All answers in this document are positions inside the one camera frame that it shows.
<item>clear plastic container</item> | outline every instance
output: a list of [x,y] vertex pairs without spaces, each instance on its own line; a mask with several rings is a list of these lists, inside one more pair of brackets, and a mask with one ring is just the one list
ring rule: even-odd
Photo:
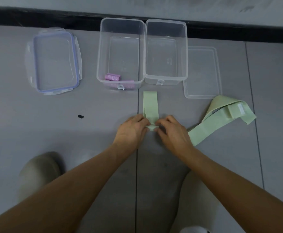
[[149,19],[144,42],[145,82],[177,85],[188,77],[188,37],[184,22]]
[[183,82],[185,97],[212,99],[222,94],[217,51],[208,46],[188,48],[189,73]]
[[[101,21],[96,77],[108,88],[140,88],[144,80],[144,27],[138,19]],[[106,74],[121,75],[120,81],[105,80]]]
[[30,85],[45,95],[71,91],[82,79],[77,38],[62,28],[40,31],[27,44],[25,65]]

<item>shoe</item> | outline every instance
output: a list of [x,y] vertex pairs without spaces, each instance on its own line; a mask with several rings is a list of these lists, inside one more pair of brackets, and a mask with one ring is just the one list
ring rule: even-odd
[[213,222],[219,200],[196,176],[189,172],[182,183],[177,216],[170,233],[207,233]]
[[32,158],[19,174],[18,201],[23,201],[60,175],[58,164],[49,155]]

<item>plastic lid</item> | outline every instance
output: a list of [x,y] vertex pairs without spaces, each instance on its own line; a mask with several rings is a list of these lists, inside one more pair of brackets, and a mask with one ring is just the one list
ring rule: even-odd
[[222,94],[217,51],[208,46],[188,47],[188,78],[183,82],[186,98],[211,99]]
[[79,85],[81,55],[77,39],[71,33],[63,29],[43,31],[34,37],[27,50],[33,61],[30,64],[27,60],[27,68],[31,68],[29,80],[39,92],[59,94]]

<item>finger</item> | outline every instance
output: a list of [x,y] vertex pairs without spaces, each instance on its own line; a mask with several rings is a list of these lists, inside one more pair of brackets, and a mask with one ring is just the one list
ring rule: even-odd
[[151,125],[151,123],[149,122],[148,119],[142,119],[141,121],[139,121],[139,123],[140,123],[142,128],[144,128],[145,126]]
[[162,125],[165,127],[165,129],[167,129],[170,125],[170,122],[167,121],[166,119],[159,119],[158,121],[155,122],[155,125],[157,126]]
[[154,131],[158,133],[158,135],[161,137],[162,142],[166,144],[168,141],[168,136],[160,128],[156,128]]
[[166,119],[167,119],[168,121],[170,121],[171,123],[173,123],[173,124],[180,124],[180,123],[175,119],[175,117],[174,117],[173,115],[168,115],[168,116],[166,117]]
[[134,116],[132,116],[132,117],[129,117],[127,120],[125,120],[126,122],[127,121],[130,121],[132,118],[134,118]]
[[137,114],[136,116],[134,116],[132,118],[132,121],[134,122],[139,122],[140,120],[142,120],[144,118],[144,116],[142,114]]
[[149,129],[147,127],[145,127],[142,132],[141,132],[141,137],[140,137],[140,142],[143,141],[145,134],[149,132]]

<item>white wall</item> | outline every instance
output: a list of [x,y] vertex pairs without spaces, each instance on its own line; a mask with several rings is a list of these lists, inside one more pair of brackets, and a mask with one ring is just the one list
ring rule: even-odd
[[283,27],[283,0],[0,0],[0,6]]

